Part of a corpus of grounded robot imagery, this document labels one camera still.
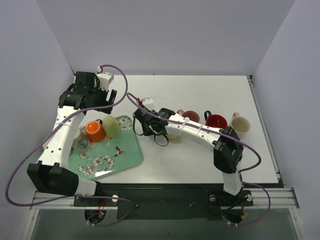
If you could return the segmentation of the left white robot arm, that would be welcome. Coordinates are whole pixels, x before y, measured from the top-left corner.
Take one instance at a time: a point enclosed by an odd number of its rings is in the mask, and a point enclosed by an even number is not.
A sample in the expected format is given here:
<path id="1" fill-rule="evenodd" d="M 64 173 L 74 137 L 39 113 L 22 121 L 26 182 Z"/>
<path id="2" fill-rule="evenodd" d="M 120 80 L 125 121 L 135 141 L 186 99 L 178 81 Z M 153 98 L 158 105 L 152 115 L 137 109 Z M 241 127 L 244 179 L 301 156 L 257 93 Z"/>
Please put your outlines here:
<path id="1" fill-rule="evenodd" d="M 97 183 L 81 179 L 69 170 L 69 156 L 80 123 L 89 108 L 111 113 L 117 91 L 109 90 L 114 76 L 107 72 L 78 71 L 73 84 L 59 97 L 53 135 L 36 163 L 28 165 L 27 174 L 40 193 L 85 196 L 92 206 L 99 205 L 103 193 Z"/>

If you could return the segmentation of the beige bird mug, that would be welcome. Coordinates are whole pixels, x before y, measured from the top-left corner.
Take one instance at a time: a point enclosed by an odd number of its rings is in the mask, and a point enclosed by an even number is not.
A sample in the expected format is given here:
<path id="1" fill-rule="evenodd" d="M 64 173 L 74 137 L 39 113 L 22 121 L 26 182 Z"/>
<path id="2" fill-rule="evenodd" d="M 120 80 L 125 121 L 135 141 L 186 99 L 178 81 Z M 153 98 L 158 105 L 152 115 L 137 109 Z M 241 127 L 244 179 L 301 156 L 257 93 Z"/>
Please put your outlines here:
<path id="1" fill-rule="evenodd" d="M 229 123 L 229 126 L 234 129 L 237 136 L 243 138 L 251 129 L 251 123 L 238 112 L 234 112 Z"/>

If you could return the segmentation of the pale green mug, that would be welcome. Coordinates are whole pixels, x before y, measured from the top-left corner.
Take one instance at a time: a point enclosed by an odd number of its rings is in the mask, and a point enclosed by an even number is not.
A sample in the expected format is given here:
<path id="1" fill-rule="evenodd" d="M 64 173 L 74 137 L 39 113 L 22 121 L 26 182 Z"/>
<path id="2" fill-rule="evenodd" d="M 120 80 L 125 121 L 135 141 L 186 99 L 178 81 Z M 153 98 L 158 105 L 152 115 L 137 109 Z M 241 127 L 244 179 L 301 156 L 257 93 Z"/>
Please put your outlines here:
<path id="1" fill-rule="evenodd" d="M 110 139 L 115 139 L 121 134 L 121 127 L 119 122 L 112 115 L 106 116 L 102 120 L 102 127 L 105 131 L 105 134 Z"/>

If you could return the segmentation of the pink mug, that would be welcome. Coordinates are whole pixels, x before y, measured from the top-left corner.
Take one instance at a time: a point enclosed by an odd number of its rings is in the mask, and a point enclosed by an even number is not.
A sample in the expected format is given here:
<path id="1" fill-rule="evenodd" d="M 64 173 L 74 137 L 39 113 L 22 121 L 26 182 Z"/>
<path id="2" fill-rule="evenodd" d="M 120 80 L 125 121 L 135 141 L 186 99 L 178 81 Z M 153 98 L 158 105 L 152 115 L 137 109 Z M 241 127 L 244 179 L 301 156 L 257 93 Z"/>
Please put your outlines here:
<path id="1" fill-rule="evenodd" d="M 182 109 L 179 109 L 177 113 L 181 115 L 183 118 L 189 118 L 193 122 L 196 122 L 196 123 L 200 122 L 200 116 L 195 111 L 192 111 L 192 110 L 184 111 Z"/>

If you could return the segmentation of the yellow mug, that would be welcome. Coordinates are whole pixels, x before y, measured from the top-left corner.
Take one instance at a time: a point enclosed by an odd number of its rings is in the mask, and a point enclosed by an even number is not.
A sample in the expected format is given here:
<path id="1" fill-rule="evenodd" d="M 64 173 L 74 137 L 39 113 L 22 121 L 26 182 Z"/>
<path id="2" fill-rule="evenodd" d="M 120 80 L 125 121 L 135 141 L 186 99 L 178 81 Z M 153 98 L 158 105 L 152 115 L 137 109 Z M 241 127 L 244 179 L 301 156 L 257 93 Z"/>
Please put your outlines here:
<path id="1" fill-rule="evenodd" d="M 174 134 L 168 134 L 167 137 L 169 140 L 172 140 L 172 141 L 178 140 L 180 138 L 180 136 L 174 135 Z"/>

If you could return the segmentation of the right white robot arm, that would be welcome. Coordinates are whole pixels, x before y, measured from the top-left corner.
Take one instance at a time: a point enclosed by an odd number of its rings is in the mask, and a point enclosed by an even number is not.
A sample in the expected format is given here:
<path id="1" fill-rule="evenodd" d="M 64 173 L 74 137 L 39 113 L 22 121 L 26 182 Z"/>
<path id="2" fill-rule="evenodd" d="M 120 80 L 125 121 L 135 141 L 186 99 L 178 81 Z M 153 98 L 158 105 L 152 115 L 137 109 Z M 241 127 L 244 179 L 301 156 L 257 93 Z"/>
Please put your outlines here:
<path id="1" fill-rule="evenodd" d="M 243 182 L 238 164 L 243 157 L 244 147 L 239 144 L 240 140 L 233 128 L 205 126 L 167 108 L 156 112 L 144 105 L 140 105 L 132 116 L 134 121 L 141 124 L 143 136 L 175 135 L 212 152 L 213 165 L 222 172 L 224 201 L 234 205 L 241 199 Z"/>

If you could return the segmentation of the black gold-rimmed mug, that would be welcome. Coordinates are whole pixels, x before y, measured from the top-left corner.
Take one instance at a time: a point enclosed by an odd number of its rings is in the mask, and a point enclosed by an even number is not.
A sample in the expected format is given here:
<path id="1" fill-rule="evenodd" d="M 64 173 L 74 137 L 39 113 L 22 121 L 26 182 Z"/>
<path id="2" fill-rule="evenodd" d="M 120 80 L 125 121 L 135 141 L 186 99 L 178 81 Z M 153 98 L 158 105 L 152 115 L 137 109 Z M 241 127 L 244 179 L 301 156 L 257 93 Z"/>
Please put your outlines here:
<path id="1" fill-rule="evenodd" d="M 208 127 L 224 129 L 228 126 L 228 122 L 223 116 L 212 114 L 209 110 L 204 112 L 204 119 L 205 125 Z"/>

